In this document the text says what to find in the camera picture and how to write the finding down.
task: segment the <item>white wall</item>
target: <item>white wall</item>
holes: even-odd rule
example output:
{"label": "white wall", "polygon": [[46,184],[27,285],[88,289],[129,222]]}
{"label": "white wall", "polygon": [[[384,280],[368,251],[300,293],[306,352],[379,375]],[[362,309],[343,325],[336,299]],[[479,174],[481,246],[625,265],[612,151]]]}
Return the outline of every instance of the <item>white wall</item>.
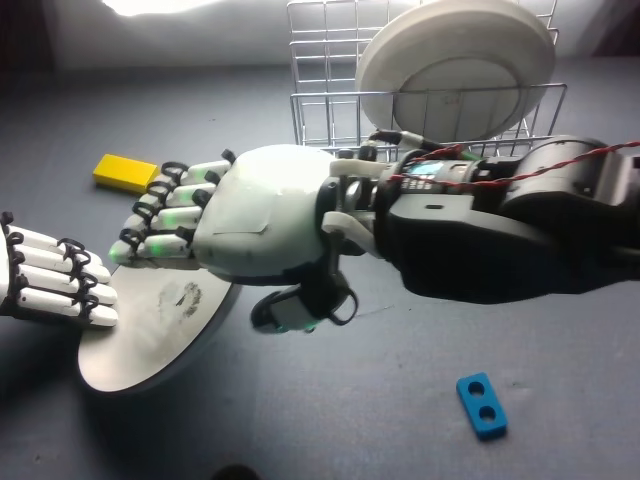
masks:
{"label": "white wall", "polygon": [[[121,17],[100,0],[47,0],[60,69],[286,64],[287,0],[218,0],[173,15]],[[416,0],[391,0],[415,3]],[[522,0],[540,12],[552,0]],[[588,55],[634,0],[558,0],[561,56]],[[321,15],[318,11],[311,23]]]}

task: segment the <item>metal wire rack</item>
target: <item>metal wire rack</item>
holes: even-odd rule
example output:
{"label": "metal wire rack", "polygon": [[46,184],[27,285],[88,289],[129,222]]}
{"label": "metal wire rack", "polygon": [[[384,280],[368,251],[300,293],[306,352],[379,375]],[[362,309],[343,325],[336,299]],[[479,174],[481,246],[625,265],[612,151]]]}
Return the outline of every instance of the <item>metal wire rack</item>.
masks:
{"label": "metal wire rack", "polygon": [[[514,1],[536,14],[555,44],[559,31],[551,24],[558,0]],[[392,129],[398,128],[394,107],[407,96],[424,105],[425,127],[430,102],[431,105],[435,99],[455,102],[458,105],[457,135],[457,125],[469,105],[477,107],[480,98],[484,104],[495,105],[499,95],[514,89],[525,98],[533,92],[539,93],[539,89],[544,92],[542,100],[528,115],[499,136],[456,143],[466,144],[482,155],[519,155],[526,153],[535,141],[552,134],[567,92],[567,85],[562,83],[448,91],[356,91],[358,61],[371,39],[395,17],[422,3],[423,0],[293,0],[287,5],[294,84],[290,102],[296,143],[328,151],[357,147],[375,130],[361,108],[362,99],[368,95],[390,98],[385,128]],[[486,111],[487,125],[491,125],[492,108]],[[389,148],[387,153],[389,159],[394,149]]]}

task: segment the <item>red wire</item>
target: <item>red wire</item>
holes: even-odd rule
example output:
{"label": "red wire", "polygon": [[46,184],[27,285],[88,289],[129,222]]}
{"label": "red wire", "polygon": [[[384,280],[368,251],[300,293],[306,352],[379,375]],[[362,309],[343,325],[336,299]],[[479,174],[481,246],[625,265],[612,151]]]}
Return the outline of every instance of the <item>red wire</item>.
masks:
{"label": "red wire", "polygon": [[[389,180],[401,180],[403,178],[411,178],[411,179],[420,180],[426,183],[430,183],[432,185],[442,185],[444,187],[502,187],[504,185],[509,185],[510,183],[517,182],[519,180],[525,180],[527,178],[537,177],[551,170],[557,170],[559,168],[566,167],[567,165],[581,162],[591,157],[592,155],[606,155],[608,153],[612,153],[617,150],[620,150],[621,148],[634,148],[634,147],[640,147],[640,141],[621,143],[619,145],[612,145],[610,147],[595,148],[590,152],[583,153],[582,155],[578,155],[576,158],[567,160],[565,162],[556,163],[555,165],[552,165],[550,167],[541,168],[540,170],[536,170],[533,173],[516,175],[515,177],[509,177],[509,178],[499,178],[497,180],[482,180],[480,182],[445,182],[441,180],[429,179],[422,175],[412,175],[410,173],[401,173],[401,174],[392,175]],[[433,158],[433,155],[441,155],[443,153],[453,153],[456,151],[458,153],[460,152],[459,145],[436,150],[434,152],[429,153],[428,155],[425,155],[424,157],[416,158],[415,160],[427,160],[429,158]]]}

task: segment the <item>gray table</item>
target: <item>gray table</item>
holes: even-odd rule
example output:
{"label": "gray table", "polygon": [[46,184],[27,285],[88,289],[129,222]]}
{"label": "gray table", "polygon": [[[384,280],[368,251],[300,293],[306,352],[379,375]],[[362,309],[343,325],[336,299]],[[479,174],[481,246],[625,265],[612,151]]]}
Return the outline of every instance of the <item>gray table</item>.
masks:
{"label": "gray table", "polygon": [[[640,60],[564,62],[556,79],[558,133],[640,136]],[[196,163],[290,142],[289,87],[284,68],[9,81],[0,205],[105,254],[132,200],[92,185],[104,153]],[[234,462],[268,480],[638,477],[640,285],[474,306],[413,296],[383,262],[344,265],[362,305],[348,327],[259,336],[248,316],[269,289],[245,288],[198,361],[130,398],[82,387],[73,331],[3,318],[0,479],[204,480]],[[489,444],[455,394],[478,371],[510,419]]]}

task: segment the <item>yellow sponge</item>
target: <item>yellow sponge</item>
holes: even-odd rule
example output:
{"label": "yellow sponge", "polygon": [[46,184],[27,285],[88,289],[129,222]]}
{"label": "yellow sponge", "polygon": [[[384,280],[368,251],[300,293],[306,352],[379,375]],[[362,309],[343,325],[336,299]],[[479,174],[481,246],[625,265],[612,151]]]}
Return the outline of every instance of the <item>yellow sponge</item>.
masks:
{"label": "yellow sponge", "polygon": [[157,165],[108,153],[93,171],[93,178],[100,185],[143,194],[159,173]]}

